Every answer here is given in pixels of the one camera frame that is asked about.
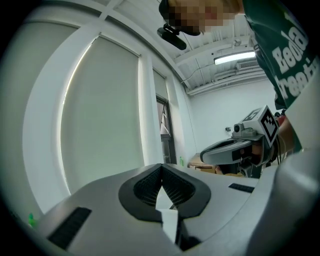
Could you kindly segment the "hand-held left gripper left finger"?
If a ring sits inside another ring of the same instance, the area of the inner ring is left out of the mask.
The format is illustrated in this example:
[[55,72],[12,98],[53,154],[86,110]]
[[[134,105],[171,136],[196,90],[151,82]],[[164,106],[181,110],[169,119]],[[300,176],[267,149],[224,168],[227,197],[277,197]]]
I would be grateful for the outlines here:
[[95,180],[49,210],[37,232],[75,256],[172,256],[156,209],[160,164]]

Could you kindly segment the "person's right hand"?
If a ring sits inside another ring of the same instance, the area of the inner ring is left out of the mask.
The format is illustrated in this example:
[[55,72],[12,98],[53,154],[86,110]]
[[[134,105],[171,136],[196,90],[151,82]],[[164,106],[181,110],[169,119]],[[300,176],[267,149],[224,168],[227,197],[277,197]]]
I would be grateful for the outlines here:
[[252,144],[251,154],[252,154],[251,161],[256,165],[259,164],[263,154],[262,145],[260,143]]

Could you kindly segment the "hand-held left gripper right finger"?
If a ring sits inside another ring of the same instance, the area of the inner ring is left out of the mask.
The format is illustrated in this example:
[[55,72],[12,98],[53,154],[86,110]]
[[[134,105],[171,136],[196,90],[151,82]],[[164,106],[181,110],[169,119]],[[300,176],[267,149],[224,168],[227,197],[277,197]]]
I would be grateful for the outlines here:
[[213,174],[163,164],[162,184],[178,195],[177,243],[162,242],[165,252],[246,252],[260,218],[254,207],[259,179]]

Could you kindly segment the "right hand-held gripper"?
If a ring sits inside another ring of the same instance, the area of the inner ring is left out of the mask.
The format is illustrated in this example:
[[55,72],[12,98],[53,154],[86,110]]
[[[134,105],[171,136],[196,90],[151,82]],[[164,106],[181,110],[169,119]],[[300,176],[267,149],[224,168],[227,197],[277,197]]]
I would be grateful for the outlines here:
[[[230,139],[212,144],[200,153],[200,159],[209,165],[238,164],[238,170],[247,178],[259,178],[262,166],[273,158],[273,144],[277,138],[279,125],[267,105],[252,110],[243,120],[233,127]],[[262,145],[262,156],[258,164],[252,162],[252,144]],[[244,146],[240,154],[238,148]]]

